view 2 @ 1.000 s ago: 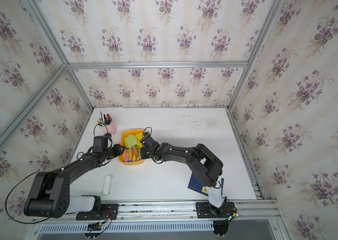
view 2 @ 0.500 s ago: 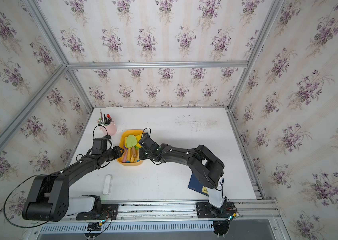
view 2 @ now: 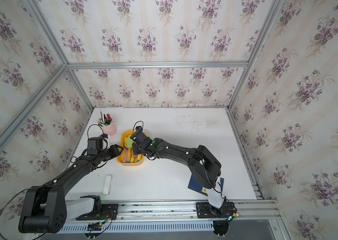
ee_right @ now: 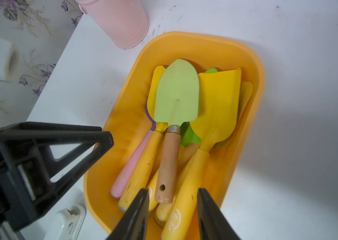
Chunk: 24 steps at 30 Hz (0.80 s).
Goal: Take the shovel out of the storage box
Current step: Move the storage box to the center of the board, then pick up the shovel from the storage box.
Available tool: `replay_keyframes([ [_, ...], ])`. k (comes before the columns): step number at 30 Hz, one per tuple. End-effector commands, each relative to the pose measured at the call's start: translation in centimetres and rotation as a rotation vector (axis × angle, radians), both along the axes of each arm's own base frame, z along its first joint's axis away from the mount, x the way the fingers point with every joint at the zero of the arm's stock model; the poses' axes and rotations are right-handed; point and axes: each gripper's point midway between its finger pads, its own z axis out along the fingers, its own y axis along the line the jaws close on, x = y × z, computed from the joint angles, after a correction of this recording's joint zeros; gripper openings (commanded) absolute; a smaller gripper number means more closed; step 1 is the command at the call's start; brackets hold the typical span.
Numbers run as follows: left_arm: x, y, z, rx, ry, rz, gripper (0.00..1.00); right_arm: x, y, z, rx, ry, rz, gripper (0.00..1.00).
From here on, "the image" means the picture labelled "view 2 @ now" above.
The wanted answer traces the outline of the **green round spatula wooden handle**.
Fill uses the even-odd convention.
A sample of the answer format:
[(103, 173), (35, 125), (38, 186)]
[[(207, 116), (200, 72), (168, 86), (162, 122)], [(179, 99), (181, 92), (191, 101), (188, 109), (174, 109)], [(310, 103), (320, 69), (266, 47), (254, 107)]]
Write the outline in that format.
[(132, 149), (133, 141), (131, 139), (131, 135), (129, 135), (128, 137), (125, 138), (125, 147), (128, 149), (126, 162), (132, 163), (133, 159), (134, 159), (134, 157), (133, 157), (134, 154), (133, 154), (133, 149)]

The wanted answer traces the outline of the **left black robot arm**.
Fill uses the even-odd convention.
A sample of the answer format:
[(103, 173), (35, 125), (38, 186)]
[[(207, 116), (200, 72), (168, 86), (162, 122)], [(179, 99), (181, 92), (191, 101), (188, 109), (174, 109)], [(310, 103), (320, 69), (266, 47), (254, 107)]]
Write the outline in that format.
[(68, 219), (66, 194), (100, 163), (121, 155), (123, 148), (111, 145), (96, 155), (81, 155), (72, 166), (42, 186), (27, 190), (19, 220), (21, 233), (57, 233)]

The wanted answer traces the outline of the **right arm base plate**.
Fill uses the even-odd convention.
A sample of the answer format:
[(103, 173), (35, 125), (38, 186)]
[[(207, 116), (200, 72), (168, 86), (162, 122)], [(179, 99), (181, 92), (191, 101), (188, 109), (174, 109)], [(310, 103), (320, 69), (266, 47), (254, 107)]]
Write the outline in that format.
[(238, 210), (233, 202), (224, 201), (221, 208), (217, 209), (208, 202), (196, 203), (196, 211), (198, 219), (233, 219), (237, 217)]

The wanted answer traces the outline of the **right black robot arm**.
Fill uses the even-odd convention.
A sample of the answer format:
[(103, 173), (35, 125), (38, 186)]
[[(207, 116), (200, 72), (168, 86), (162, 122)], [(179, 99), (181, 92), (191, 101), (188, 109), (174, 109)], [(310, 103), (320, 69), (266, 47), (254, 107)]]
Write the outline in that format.
[(208, 203), (215, 209), (223, 207), (225, 198), (221, 185), (221, 163), (205, 147), (185, 148), (170, 144), (163, 139), (151, 139), (142, 130), (132, 133), (132, 149), (136, 155), (142, 154), (149, 160), (168, 159), (187, 166), (196, 182), (207, 190)]

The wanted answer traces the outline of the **yellow storage box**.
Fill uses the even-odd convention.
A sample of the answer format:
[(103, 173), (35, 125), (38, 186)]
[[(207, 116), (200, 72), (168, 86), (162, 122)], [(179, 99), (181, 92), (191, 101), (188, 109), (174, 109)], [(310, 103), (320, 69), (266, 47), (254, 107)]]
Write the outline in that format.
[(132, 140), (130, 139), (132, 130), (127, 130), (123, 132), (120, 138), (120, 146), (123, 148), (123, 151), (120, 156), (117, 157), (119, 164), (123, 166), (139, 166), (144, 161), (144, 156), (142, 154), (136, 155), (132, 148)]

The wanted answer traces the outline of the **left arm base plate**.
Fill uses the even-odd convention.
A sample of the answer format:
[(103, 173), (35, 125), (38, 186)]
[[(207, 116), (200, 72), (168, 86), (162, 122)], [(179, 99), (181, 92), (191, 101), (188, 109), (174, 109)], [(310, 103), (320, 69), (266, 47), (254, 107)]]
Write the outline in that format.
[(118, 204), (102, 204), (101, 207), (95, 207), (88, 214), (81, 215), (75, 218), (76, 221), (100, 221), (100, 220), (115, 220), (118, 214)]

